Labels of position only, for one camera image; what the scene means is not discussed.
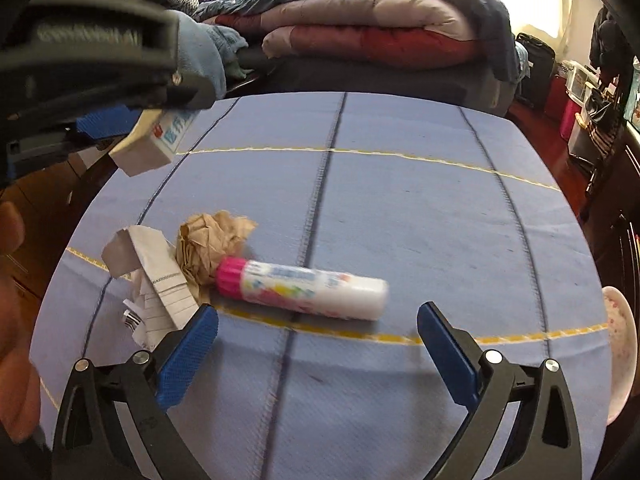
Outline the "person's left hand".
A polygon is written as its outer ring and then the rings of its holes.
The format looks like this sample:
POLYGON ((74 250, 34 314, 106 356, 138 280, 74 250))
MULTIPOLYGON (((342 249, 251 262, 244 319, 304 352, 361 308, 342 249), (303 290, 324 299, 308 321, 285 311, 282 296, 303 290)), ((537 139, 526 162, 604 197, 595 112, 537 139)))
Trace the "person's left hand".
POLYGON ((13 278, 1 270, 0 416, 14 443, 36 430, 40 417, 40 381, 29 359, 30 336, 21 318, 20 298, 13 278))

